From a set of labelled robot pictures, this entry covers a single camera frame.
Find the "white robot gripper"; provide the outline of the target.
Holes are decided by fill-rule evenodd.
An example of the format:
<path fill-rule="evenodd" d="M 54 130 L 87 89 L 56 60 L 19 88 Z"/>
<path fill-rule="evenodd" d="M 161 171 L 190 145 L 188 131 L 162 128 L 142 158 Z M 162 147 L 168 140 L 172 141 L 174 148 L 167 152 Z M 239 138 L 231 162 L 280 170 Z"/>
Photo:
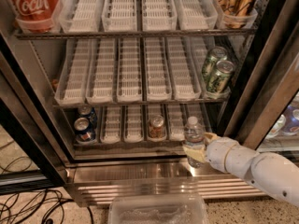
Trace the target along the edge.
<path fill-rule="evenodd" d="M 204 141 L 207 148 L 184 146 L 185 154 L 201 163 L 205 163 L 207 158 L 214 169 L 248 179 L 252 160 L 259 152 L 243 147 L 231 138 L 220 138 L 215 133 L 205 133 Z"/>

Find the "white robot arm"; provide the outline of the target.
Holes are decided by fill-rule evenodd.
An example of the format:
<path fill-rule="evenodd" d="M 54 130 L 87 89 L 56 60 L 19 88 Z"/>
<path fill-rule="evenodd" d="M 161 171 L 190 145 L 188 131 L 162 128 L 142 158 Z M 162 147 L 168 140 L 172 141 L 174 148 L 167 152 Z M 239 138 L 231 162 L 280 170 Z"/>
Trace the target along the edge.
<path fill-rule="evenodd" d="M 215 133 L 185 135 L 188 157 L 242 179 L 270 197 L 299 206 L 299 167 L 274 152 L 258 152 Z"/>

